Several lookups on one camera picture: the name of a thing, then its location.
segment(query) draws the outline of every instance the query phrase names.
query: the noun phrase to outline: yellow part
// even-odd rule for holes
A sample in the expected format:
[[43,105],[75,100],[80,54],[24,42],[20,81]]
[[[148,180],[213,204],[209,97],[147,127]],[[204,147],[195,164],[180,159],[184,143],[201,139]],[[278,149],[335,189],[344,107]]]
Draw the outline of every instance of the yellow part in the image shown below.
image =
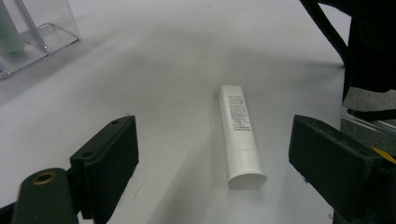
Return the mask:
[[383,151],[379,148],[373,147],[373,150],[378,153],[380,156],[382,156],[383,158],[385,158],[385,160],[390,161],[394,164],[396,164],[396,159],[394,159],[388,152]]

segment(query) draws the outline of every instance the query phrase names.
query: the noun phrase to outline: clear acrylic stand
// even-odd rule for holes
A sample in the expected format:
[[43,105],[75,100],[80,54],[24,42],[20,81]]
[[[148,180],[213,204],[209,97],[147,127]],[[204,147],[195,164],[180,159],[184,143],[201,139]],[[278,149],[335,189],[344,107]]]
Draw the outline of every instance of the clear acrylic stand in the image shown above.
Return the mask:
[[0,0],[0,80],[79,40],[67,0]]

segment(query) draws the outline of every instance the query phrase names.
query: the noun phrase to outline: screw hole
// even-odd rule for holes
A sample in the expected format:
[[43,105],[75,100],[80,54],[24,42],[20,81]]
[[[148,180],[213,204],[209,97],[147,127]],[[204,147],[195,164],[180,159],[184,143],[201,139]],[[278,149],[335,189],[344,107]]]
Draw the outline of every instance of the screw hole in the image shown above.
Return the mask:
[[47,172],[40,174],[33,179],[33,184],[34,185],[44,185],[56,178],[56,173],[54,172]]

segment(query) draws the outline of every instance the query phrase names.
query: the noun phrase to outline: white tabletop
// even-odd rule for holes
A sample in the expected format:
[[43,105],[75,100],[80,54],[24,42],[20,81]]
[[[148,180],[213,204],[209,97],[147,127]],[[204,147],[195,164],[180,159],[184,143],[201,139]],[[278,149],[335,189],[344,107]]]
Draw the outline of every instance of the white tabletop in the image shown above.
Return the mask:
[[[109,223],[332,223],[288,150],[295,114],[339,127],[344,69],[298,0],[70,5],[82,40],[0,82],[0,206],[136,115],[140,163]],[[348,17],[326,13],[346,36]],[[247,100],[268,176],[259,189],[227,185],[225,84]]]

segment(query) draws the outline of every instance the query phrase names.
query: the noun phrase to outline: white tube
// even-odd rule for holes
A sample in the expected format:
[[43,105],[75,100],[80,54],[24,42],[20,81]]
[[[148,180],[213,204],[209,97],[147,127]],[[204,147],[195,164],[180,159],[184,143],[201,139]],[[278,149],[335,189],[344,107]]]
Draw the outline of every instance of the white tube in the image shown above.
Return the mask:
[[0,0],[0,54],[9,54],[23,51],[24,44],[15,27],[6,5]]
[[233,189],[257,188],[267,177],[262,172],[242,88],[222,86],[219,104],[227,154],[228,185]]

